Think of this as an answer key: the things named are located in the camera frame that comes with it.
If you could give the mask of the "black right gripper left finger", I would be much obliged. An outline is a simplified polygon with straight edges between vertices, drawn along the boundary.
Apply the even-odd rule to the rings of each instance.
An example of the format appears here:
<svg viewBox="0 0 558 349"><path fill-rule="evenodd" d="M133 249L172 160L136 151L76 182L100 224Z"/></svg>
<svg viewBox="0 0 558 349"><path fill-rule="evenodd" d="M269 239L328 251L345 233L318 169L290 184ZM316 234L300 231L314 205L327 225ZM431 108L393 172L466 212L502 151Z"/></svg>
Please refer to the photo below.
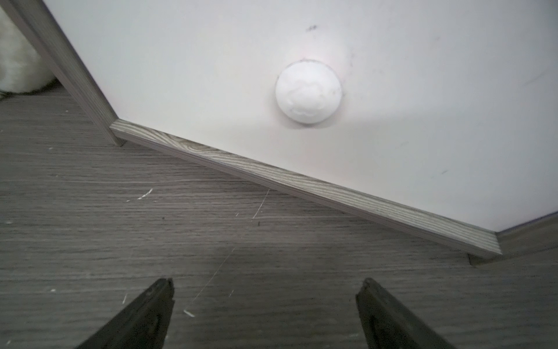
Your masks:
<svg viewBox="0 0 558 349"><path fill-rule="evenodd" d="M158 279L77 348L162 349L173 308L173 279Z"/></svg>

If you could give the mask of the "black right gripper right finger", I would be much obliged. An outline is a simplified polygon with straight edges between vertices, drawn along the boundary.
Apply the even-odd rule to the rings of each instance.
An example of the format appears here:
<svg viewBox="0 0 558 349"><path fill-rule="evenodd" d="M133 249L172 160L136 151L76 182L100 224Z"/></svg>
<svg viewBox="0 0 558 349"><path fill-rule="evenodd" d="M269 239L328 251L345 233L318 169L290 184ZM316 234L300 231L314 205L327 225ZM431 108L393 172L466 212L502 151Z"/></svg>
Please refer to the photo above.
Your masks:
<svg viewBox="0 0 558 349"><path fill-rule="evenodd" d="M455 348L372 278L363 281L355 300L369 348Z"/></svg>

